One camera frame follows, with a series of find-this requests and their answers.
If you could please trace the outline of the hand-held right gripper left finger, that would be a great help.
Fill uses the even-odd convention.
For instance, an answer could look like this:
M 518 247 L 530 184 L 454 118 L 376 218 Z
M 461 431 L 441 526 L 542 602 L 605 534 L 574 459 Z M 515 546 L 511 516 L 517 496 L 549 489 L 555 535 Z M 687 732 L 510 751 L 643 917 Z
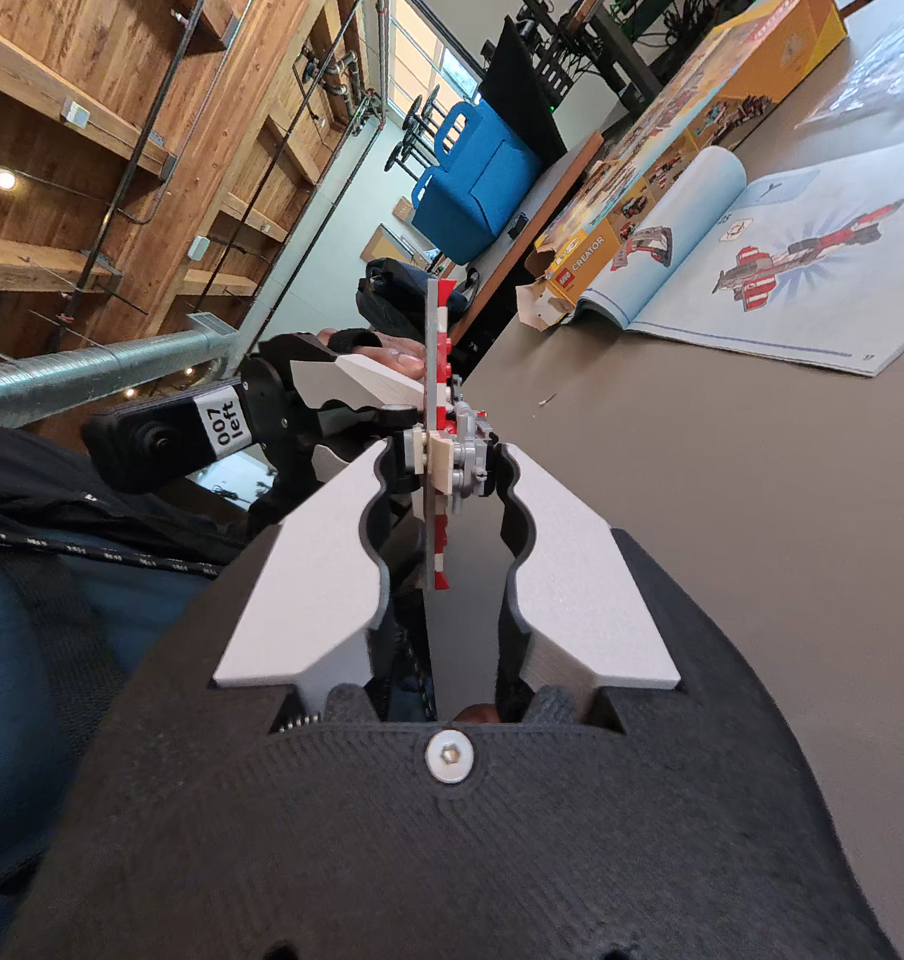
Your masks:
M 319 712 L 339 684 L 386 678 L 393 660 L 393 446 L 376 441 L 282 521 L 213 674 L 221 689 L 292 685 Z

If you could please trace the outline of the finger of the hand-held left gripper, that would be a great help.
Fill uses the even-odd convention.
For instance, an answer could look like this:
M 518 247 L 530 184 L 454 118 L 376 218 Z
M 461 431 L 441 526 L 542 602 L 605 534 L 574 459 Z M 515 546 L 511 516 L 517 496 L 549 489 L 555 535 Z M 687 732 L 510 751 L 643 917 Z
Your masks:
M 319 444 L 313 453 L 313 469 L 316 479 L 326 486 L 331 485 L 333 493 L 337 495 L 377 495 L 378 460 L 378 440 L 349 462 L 330 446 Z
M 293 388 L 311 409 L 340 403 L 358 411 L 408 406 L 422 411 L 424 388 L 408 376 L 363 354 L 339 355 L 333 361 L 290 361 Z

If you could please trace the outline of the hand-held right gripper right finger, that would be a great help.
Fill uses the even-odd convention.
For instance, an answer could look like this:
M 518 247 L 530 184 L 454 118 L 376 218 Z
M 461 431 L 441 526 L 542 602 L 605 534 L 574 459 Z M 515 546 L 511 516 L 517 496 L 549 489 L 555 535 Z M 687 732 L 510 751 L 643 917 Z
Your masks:
M 511 553 L 498 623 L 495 695 L 522 712 L 560 688 L 587 712 L 603 688 L 677 689 L 681 674 L 610 524 L 516 444 L 496 467 Z

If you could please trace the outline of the red white brick plane model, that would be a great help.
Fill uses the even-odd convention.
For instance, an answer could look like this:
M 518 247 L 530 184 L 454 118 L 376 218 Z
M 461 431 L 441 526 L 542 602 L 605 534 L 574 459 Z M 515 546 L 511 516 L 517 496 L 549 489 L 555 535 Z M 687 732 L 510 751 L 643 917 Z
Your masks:
M 425 294 L 422 423 L 403 435 L 403 461 L 418 481 L 411 507 L 424 537 L 423 588 L 446 591 L 445 551 L 451 516 L 471 497 L 495 489 L 499 440 L 483 411 L 465 400 L 451 369 L 449 311 L 455 283 L 430 279 Z

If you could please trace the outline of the person's left hand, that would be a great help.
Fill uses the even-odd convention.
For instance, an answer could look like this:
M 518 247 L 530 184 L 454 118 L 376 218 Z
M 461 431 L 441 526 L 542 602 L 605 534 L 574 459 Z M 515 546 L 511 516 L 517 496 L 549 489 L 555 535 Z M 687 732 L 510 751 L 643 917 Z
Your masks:
M 370 328 L 320 330 L 316 338 L 338 355 L 362 355 L 415 381 L 425 374 L 425 346 L 416 340 L 390 336 Z

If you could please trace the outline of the dark blue backpack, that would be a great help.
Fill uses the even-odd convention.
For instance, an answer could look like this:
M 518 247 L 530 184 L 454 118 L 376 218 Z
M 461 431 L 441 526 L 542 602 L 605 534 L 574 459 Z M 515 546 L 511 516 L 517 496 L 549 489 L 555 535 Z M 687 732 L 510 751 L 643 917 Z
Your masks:
M 359 313 L 380 334 L 422 344 L 427 286 L 433 279 L 426 270 L 397 259 L 372 260 L 358 284 Z

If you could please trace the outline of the black jacket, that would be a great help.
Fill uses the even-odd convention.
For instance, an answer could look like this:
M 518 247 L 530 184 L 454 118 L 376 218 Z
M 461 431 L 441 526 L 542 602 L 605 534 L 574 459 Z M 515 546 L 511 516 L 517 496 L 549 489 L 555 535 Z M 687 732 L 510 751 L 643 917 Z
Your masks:
M 88 456 L 0 426 L 0 532 L 66 543 L 91 537 L 140 554 L 225 566 L 254 538 L 153 494 L 113 490 Z

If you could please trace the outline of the cardboard sheets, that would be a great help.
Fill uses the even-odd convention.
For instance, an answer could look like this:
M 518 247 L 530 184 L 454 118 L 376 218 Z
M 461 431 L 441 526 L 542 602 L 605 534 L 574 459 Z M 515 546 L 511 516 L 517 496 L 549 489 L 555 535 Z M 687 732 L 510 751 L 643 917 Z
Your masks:
M 415 213 L 410 198 L 401 197 L 391 212 L 402 230 L 394 230 L 386 223 L 380 223 L 362 249 L 360 258 L 363 263 L 375 259 L 391 258 L 426 270 L 440 257 L 441 252 L 432 246 L 422 234 L 413 228 Z

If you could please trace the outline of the yellow toy box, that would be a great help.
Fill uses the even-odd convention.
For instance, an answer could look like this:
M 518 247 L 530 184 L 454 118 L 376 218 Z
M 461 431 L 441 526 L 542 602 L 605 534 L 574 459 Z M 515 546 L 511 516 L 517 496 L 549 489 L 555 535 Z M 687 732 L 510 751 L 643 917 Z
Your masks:
M 833 1 L 757 2 L 711 30 L 536 239 L 533 294 L 572 309 L 698 154 L 737 147 L 846 35 Z

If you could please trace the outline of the wood-edged table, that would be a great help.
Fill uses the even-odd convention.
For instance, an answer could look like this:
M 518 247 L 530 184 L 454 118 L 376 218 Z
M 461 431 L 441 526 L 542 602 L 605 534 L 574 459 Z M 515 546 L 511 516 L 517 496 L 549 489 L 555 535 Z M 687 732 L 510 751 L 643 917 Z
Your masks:
M 464 374 L 474 370 L 517 315 L 518 287 L 531 284 L 534 276 L 525 263 L 535 241 L 562 211 L 588 173 L 604 145 L 600 130 L 594 130 L 553 165 L 530 187 L 505 229 L 469 266 L 479 273 L 478 291 L 451 334 L 454 368 Z M 518 212 L 529 217 L 523 233 L 508 236 Z

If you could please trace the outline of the black stools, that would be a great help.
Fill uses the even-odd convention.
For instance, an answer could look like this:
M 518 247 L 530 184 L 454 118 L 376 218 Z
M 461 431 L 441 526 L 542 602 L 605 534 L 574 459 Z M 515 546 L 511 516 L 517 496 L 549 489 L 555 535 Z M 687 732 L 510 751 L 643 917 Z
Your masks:
M 419 95 L 412 101 L 401 123 L 401 139 L 388 155 L 384 172 L 399 169 L 416 182 L 438 164 L 436 137 L 447 116 L 439 102 L 441 91 L 437 84 L 426 96 Z

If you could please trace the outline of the black fabric screen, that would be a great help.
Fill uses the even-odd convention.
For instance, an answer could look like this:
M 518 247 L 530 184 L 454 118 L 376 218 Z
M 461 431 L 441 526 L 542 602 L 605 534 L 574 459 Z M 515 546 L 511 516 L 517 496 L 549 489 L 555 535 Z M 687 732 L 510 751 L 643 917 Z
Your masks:
M 510 16 L 479 85 L 482 102 L 549 167 L 566 154 L 551 105 L 537 77 L 532 57 Z

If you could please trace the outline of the open instruction booklet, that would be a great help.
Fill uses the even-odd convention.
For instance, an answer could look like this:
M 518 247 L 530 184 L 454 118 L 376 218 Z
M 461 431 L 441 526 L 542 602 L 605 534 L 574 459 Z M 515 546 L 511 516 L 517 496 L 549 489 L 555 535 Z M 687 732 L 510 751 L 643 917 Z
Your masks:
M 872 378 L 904 352 L 904 142 L 747 183 L 698 154 L 575 319 Z

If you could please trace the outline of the black metal rack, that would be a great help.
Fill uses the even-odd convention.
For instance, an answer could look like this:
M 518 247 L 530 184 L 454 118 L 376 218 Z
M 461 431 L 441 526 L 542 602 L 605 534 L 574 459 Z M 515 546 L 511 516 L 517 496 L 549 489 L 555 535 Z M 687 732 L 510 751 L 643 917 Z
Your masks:
M 602 79 L 633 118 L 662 91 L 606 2 L 573 2 L 555 20 L 549 2 L 526 1 L 518 11 L 516 30 L 552 111 L 586 74 Z

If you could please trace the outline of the clear plastic bag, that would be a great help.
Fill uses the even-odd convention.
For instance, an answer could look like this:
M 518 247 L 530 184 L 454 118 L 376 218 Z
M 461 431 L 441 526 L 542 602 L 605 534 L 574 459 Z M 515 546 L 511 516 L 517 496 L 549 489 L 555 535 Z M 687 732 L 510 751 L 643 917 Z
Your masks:
M 816 105 L 800 126 L 837 126 L 884 112 L 904 111 L 904 13 Z

